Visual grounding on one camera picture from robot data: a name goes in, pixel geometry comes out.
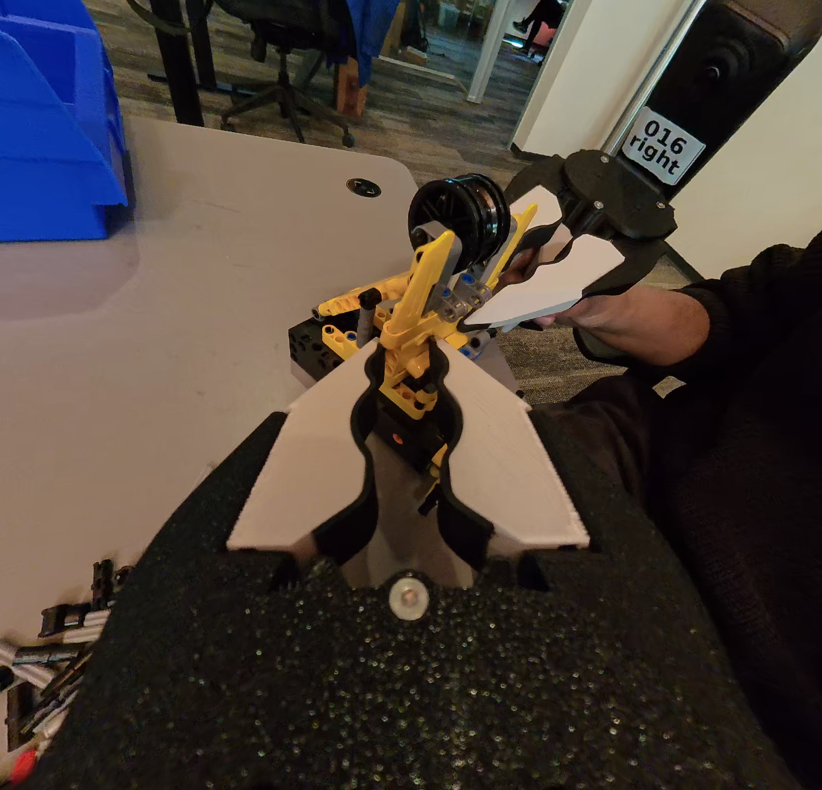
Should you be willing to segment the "person's right hand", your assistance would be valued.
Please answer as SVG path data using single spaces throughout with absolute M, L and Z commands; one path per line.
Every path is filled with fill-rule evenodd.
M 582 299 L 541 319 L 585 331 L 601 343 L 658 367 L 683 362 L 707 341 L 709 315 L 688 294 L 636 285 L 617 295 Z

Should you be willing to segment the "blue jacket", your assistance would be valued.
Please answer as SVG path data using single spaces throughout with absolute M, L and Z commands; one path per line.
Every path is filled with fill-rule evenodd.
M 350 25 L 346 26 L 337 50 L 337 59 L 344 56 L 357 62 L 358 86 L 371 81 L 372 62 L 381 53 L 385 37 L 401 0 L 344 0 Z

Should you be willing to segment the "yellow brick wheel assembly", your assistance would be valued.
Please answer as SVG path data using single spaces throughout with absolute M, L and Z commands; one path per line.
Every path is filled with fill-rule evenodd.
M 523 232 L 536 206 L 517 217 Z M 476 336 L 487 341 L 487 329 L 466 330 L 463 320 L 480 309 L 497 292 L 510 254 L 518 246 L 519 235 L 505 242 L 487 263 L 466 271 L 455 271 L 461 243 L 451 230 L 437 222 L 418 228 L 427 243 L 417 248 L 410 269 L 410 281 L 401 300 L 382 330 L 380 344 L 385 351 L 385 381 L 395 384 L 406 374 L 424 372 L 423 357 L 429 358 L 430 341 L 443 341 L 463 353 L 457 335 L 471 341 Z

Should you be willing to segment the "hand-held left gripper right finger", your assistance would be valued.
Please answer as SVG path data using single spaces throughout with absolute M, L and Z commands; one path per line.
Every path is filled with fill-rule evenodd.
M 467 563 L 589 548 L 530 406 L 444 341 L 437 342 L 437 394 L 447 447 L 437 525 L 449 548 Z

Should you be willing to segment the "pile of loose toy pieces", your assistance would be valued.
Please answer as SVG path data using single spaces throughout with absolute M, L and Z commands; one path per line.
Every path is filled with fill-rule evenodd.
M 33 644 L 2 640 L 2 788 L 31 776 L 56 738 L 131 571 L 108 558 L 96 562 L 88 600 L 43 610 Z

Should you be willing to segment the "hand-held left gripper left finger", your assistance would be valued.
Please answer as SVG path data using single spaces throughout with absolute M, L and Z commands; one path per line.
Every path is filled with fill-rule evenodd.
M 372 390 L 377 341 L 301 394 L 287 409 L 260 475 L 227 541 L 230 551 L 324 554 L 318 530 L 366 491 L 369 453 L 354 435 L 355 405 Z

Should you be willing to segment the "wooden block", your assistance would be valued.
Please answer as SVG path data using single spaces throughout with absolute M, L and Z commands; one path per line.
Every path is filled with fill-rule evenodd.
M 361 86 L 357 61 L 348 58 L 334 67 L 334 109 L 342 116 L 360 120 L 366 106 L 367 86 Z

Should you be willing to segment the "black desk leg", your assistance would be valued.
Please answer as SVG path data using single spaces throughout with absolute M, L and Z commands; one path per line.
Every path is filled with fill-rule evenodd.
M 149 10 L 165 23 L 155 29 L 164 81 L 178 123 L 203 127 L 201 92 L 217 92 L 206 0 L 149 0 Z M 185 34 L 169 33 L 182 27 Z

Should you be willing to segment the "black toy wheel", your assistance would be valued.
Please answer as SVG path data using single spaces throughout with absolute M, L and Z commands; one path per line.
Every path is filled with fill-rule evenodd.
M 455 271 L 487 263 L 507 241 L 511 216 L 505 194 L 495 181 L 471 173 L 436 179 L 421 186 L 408 210 L 413 249 L 427 243 L 418 228 L 437 222 L 461 243 Z

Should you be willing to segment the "black office chair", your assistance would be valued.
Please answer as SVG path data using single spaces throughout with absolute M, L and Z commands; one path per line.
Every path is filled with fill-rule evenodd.
M 220 128 L 234 131 L 232 118 L 277 103 L 282 117 L 289 120 L 300 143 L 305 142 L 298 120 L 300 110 L 336 125 L 345 148 L 355 146 L 344 118 L 295 87 L 289 77 L 288 57 L 298 50 L 319 53 L 312 68 L 315 74 L 323 60 L 345 64 L 356 58 L 357 43 L 352 16 L 346 0 L 212 0 L 252 31 L 252 59 L 263 63 L 268 48 L 276 49 L 280 68 L 276 82 L 262 87 L 221 115 Z

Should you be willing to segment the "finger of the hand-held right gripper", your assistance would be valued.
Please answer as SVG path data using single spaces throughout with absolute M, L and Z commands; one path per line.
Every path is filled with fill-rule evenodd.
M 523 216 L 532 206 L 536 206 L 536 212 L 525 230 L 519 232 L 521 223 L 517 217 Z M 507 271 L 527 270 L 519 261 L 523 253 L 529 250 L 537 252 L 533 259 L 529 260 L 530 266 L 547 264 L 560 256 L 564 249 L 564 220 L 555 194 L 542 185 L 536 185 L 509 205 L 509 213 L 509 234 L 506 242 L 509 243 L 513 237 L 519 235 L 519 243 L 509 256 L 506 263 Z
M 569 309 L 593 282 L 620 267 L 624 255 L 610 241 L 582 235 L 561 261 L 540 263 L 529 279 L 503 287 L 463 320 L 466 330 L 499 328 Z

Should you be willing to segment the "nested blue plastic bins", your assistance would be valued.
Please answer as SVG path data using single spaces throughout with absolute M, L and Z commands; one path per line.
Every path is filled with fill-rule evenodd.
M 128 206 L 113 69 L 82 0 L 1 0 L 1 240 L 108 237 Z

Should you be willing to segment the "black yellow toy brick base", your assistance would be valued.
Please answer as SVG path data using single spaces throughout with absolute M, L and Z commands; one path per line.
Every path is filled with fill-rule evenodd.
M 379 338 L 390 321 L 393 307 L 402 299 L 410 272 L 359 286 L 314 308 L 313 316 L 289 329 L 290 357 L 304 374 L 319 381 L 336 369 L 359 348 L 357 333 L 360 300 L 373 304 L 372 333 Z M 492 336 L 487 341 L 476 336 L 468 341 L 457 335 L 462 352 L 474 356 L 475 363 L 520 398 L 524 394 Z M 396 456 L 423 480 L 428 494 L 437 483 L 446 442 L 434 415 L 437 401 L 435 384 L 423 357 L 424 372 L 406 374 L 394 385 L 386 383 L 377 402 L 375 434 Z

